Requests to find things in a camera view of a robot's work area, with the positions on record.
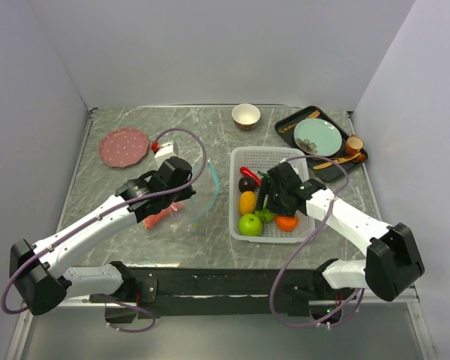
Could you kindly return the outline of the yellow mango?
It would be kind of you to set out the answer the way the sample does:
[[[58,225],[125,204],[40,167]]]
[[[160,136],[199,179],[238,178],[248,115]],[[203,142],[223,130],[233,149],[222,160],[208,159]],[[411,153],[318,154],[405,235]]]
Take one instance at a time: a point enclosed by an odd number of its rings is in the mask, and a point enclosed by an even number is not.
[[[238,210],[241,216],[253,214],[256,208],[257,198],[253,191],[245,191],[241,194]]]

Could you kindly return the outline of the clear zip bag blue zipper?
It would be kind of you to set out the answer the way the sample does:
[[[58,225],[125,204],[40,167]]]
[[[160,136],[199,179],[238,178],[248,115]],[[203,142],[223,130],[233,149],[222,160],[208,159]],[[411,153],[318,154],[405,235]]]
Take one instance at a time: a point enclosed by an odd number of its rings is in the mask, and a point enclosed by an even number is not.
[[[205,217],[212,209],[220,190],[220,182],[215,168],[210,160],[207,160],[205,169],[193,184],[196,194],[190,199],[180,200],[184,208],[175,214],[164,218],[147,231],[169,228],[172,232],[179,230],[195,231],[201,218]]]

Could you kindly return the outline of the watermelon slice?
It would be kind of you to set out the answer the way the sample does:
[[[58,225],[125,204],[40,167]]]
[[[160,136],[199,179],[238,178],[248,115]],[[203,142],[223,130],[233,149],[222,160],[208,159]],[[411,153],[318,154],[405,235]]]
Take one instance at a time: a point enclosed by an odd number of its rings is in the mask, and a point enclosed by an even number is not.
[[[184,207],[185,205],[182,202],[174,202],[169,207],[161,210],[159,213],[148,216],[143,221],[143,226],[146,230],[150,230],[156,224],[161,222],[164,218],[175,214],[176,212],[182,210]]]

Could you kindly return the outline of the light green wrinkled fruit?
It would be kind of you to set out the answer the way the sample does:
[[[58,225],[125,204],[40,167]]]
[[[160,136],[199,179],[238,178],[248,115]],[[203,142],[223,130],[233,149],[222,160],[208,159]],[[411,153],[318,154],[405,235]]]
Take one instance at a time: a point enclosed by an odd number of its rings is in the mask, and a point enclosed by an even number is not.
[[[275,214],[267,208],[256,210],[254,214],[260,219],[263,224],[270,223],[275,218]]]

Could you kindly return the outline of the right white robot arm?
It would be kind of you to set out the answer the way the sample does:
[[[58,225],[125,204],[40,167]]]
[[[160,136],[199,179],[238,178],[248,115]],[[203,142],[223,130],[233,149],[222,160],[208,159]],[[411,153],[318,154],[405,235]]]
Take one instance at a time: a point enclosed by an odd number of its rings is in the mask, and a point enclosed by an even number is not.
[[[298,292],[330,299],[341,289],[368,289],[386,302],[395,300],[424,273],[425,266],[412,230],[394,226],[359,211],[320,181],[301,180],[284,161],[263,179],[267,207],[276,215],[303,215],[322,221],[351,242],[363,260],[330,259],[313,271]]]

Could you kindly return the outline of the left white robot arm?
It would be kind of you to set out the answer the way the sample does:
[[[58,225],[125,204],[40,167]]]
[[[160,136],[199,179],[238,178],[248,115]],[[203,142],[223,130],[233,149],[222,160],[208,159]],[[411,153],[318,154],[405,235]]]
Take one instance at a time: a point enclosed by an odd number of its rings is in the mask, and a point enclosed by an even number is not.
[[[116,233],[191,198],[196,193],[192,184],[200,175],[186,160],[171,157],[159,169],[126,181],[102,205],[61,232],[34,244],[18,241],[10,249],[10,285],[34,315],[76,296],[129,299],[137,281],[122,262],[76,268],[75,261]]]

